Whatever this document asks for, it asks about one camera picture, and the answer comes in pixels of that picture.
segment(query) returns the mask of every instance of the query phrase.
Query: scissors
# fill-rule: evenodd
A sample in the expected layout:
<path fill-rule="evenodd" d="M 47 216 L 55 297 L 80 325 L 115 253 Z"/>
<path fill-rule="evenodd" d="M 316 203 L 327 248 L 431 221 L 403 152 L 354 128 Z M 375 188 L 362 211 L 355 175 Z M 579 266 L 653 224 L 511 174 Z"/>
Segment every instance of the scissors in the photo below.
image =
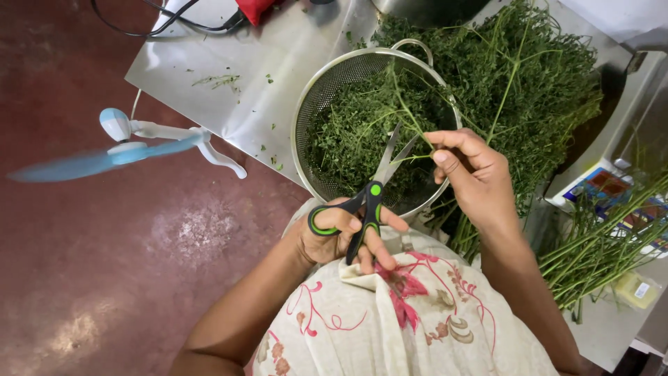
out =
<path fill-rule="evenodd" d="M 394 152 L 394 146 L 397 144 L 397 139 L 399 139 L 399 129 L 401 128 L 401 122 L 397 123 L 392 136 L 387 142 L 387 147 L 385 147 L 385 152 L 383 157 L 380 160 L 378 169 L 376 170 L 373 180 L 370 181 L 364 189 L 362 189 L 358 194 L 353 198 L 348 199 L 347 201 L 337 204 L 337 205 L 320 205 L 309 213 L 309 229 L 315 235 L 318 236 L 336 236 L 341 233 L 336 227 L 329 229 L 320 229 L 315 225 L 314 219 L 315 216 L 323 210 L 329 209 L 330 207 L 340 207 L 341 209 L 347 211 L 350 214 L 357 213 L 364 203 L 367 204 L 367 209 L 362 220 L 362 228 L 358 232 L 353 234 L 353 237 L 350 240 L 348 245 L 348 250 L 345 254 L 345 262 L 350 265 L 353 263 L 353 260 L 357 256 L 357 251 L 362 245 L 364 234 L 369 227 L 372 227 L 378 235 L 380 235 L 380 208 L 383 202 L 383 186 L 389 181 L 389 179 L 394 175 L 399 166 L 401 165 L 401 160 L 406 158 L 408 153 L 413 148 L 413 144 L 418 139 L 419 135 L 416 134 L 407 144 L 403 147 L 401 152 L 390 161 L 392 158 L 392 152 Z"/>

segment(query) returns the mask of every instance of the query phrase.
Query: red object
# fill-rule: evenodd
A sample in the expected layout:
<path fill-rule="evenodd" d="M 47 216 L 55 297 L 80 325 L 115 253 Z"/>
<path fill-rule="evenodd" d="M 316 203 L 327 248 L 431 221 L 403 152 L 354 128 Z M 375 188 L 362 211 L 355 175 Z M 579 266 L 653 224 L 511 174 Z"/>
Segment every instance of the red object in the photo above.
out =
<path fill-rule="evenodd" d="M 250 23 L 257 26 L 260 23 L 260 14 L 266 11 L 274 3 L 274 0 L 236 0 L 236 3 Z"/>

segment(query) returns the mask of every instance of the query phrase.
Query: black power cord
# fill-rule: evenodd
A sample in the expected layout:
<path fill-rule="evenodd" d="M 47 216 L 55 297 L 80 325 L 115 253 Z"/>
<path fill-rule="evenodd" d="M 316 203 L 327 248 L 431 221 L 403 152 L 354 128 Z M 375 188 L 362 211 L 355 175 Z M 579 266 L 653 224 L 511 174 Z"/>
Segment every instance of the black power cord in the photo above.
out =
<path fill-rule="evenodd" d="M 246 21 L 246 16 L 244 15 L 244 13 L 240 9 L 237 9 L 236 13 L 232 17 L 230 17 L 230 19 L 225 21 L 225 23 L 223 23 L 222 26 L 218 26 L 218 27 L 204 26 L 204 25 L 201 25 L 197 22 L 193 22 L 193 21 L 191 21 L 187 18 L 181 17 L 181 15 L 185 11 L 187 11 L 188 8 L 192 7 L 198 1 L 199 0 L 190 0 L 189 2 L 184 4 L 181 8 L 179 8 L 179 10 L 177 10 L 176 12 L 171 12 L 171 11 L 168 11 L 167 9 L 165 9 L 165 8 L 163 8 L 163 7 L 161 7 L 157 4 L 152 3 L 150 0 L 144 0 L 145 3 L 153 6 L 154 8 L 157 8 L 157 9 L 161 10 L 161 12 L 170 16 L 169 19 L 167 21 L 165 21 L 164 24 L 162 24 L 162 26 L 160 26 L 158 29 L 156 29 L 154 31 L 151 31 L 150 33 L 131 33 L 129 31 L 125 31 L 125 30 L 119 28 L 118 26 L 110 23 L 109 21 L 107 21 L 102 16 L 102 14 L 100 13 L 100 9 L 98 8 L 98 4 L 97 4 L 96 0 L 90 0 L 90 5 L 93 7 L 93 11 L 95 12 L 95 14 L 98 15 L 98 17 L 102 20 L 102 22 L 104 22 L 107 26 L 109 26 L 112 29 L 114 29 L 116 31 L 119 31 L 119 32 L 121 32 L 125 35 L 129 35 L 131 37 L 154 37 L 154 36 L 162 33 L 163 31 L 165 31 L 167 29 L 167 27 L 172 25 L 176 20 L 181 20 L 182 22 L 184 22 L 187 25 L 190 25 L 192 27 L 197 27 L 199 29 L 203 29 L 203 30 L 206 30 L 206 31 L 228 30 L 228 29 L 232 29 L 235 26 L 240 25 L 243 21 Z"/>

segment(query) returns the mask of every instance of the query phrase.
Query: person's left hand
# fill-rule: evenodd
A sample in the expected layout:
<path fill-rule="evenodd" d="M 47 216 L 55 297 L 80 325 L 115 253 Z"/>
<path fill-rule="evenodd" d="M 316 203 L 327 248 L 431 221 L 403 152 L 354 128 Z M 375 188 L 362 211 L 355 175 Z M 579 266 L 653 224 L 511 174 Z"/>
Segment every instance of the person's left hand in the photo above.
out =
<path fill-rule="evenodd" d="M 336 205 L 342 203 L 348 198 L 339 197 L 328 202 L 328 205 Z M 387 224 L 393 229 L 404 232 L 408 231 L 408 224 L 398 215 L 392 213 L 388 208 L 381 207 L 380 211 L 381 223 Z M 309 229 L 308 215 L 303 216 L 294 224 L 291 231 L 297 231 L 297 248 L 304 258 L 312 263 L 331 262 L 338 258 L 345 256 L 345 253 L 350 244 L 350 239 L 355 232 L 358 232 L 362 227 L 361 220 L 347 211 L 332 207 L 318 213 L 313 221 L 318 228 L 332 228 L 336 227 L 341 230 L 337 236 L 317 236 L 311 229 Z M 359 263 L 361 271 L 364 274 L 372 274 L 373 271 L 373 257 L 380 265 L 392 270 L 397 266 L 397 262 L 389 255 L 387 248 L 380 235 L 378 235 L 373 228 L 367 228 L 364 234 L 364 242 L 357 251 L 357 257 L 353 261 L 354 264 Z"/>

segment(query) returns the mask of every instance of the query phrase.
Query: stainless steel colander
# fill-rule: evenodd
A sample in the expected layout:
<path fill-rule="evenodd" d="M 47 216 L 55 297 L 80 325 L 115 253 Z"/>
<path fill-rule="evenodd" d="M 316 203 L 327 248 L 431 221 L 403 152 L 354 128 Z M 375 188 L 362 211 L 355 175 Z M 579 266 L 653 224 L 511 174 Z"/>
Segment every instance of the stainless steel colander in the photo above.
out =
<path fill-rule="evenodd" d="M 399 46 L 407 43 L 422 47 L 427 53 L 428 64 L 397 50 Z M 392 48 L 365 48 L 340 56 L 320 69 L 301 93 L 290 137 L 293 158 L 300 178 L 313 196 L 323 203 L 345 195 L 346 190 L 334 181 L 321 178 L 318 166 L 309 165 L 307 146 L 312 140 L 309 138 L 308 129 L 313 126 L 313 115 L 329 107 L 329 103 L 343 84 L 362 81 L 385 69 L 392 62 L 399 68 L 420 75 L 432 86 L 446 86 L 443 78 L 434 71 L 434 58 L 430 49 L 416 39 L 403 39 Z M 449 99 L 450 103 L 454 104 L 454 98 Z M 454 121 L 450 123 L 461 128 L 460 115 L 454 107 L 452 117 Z M 399 216 L 409 217 L 434 202 L 448 184 L 448 180 L 441 185 L 436 185 L 433 179 L 416 181 L 415 189 L 412 189 L 409 195 L 385 195 L 383 204 Z"/>

